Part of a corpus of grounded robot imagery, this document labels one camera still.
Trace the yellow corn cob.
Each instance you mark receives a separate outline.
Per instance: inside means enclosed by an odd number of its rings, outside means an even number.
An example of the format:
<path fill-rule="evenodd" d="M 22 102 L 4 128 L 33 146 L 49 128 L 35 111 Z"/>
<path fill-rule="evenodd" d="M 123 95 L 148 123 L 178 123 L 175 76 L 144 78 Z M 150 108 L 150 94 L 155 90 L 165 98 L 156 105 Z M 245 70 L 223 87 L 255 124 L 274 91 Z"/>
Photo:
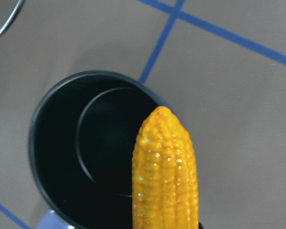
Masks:
<path fill-rule="evenodd" d="M 196 158 L 188 131 L 172 111 L 155 108 L 136 137 L 132 157 L 134 229 L 197 229 Z"/>

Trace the glass pot lid blue knob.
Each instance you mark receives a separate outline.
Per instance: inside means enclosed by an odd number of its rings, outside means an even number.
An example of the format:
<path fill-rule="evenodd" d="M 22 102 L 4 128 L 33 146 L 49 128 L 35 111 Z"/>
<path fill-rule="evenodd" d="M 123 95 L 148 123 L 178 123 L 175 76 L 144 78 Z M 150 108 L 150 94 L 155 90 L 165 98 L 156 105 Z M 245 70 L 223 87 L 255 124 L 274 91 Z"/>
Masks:
<path fill-rule="evenodd" d="M 0 0 L 0 37 L 16 20 L 24 3 L 25 0 Z"/>

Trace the dark blue saucepan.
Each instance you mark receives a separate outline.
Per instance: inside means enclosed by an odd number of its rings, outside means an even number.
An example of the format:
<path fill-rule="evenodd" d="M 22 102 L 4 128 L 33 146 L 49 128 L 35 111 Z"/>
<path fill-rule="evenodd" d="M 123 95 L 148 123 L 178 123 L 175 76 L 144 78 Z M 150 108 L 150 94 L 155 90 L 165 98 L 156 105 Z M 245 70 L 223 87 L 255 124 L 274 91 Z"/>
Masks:
<path fill-rule="evenodd" d="M 144 119 L 167 102 L 120 73 L 76 73 L 37 106 L 29 134 L 34 180 L 50 206 L 40 229 L 130 229 L 132 156 Z"/>

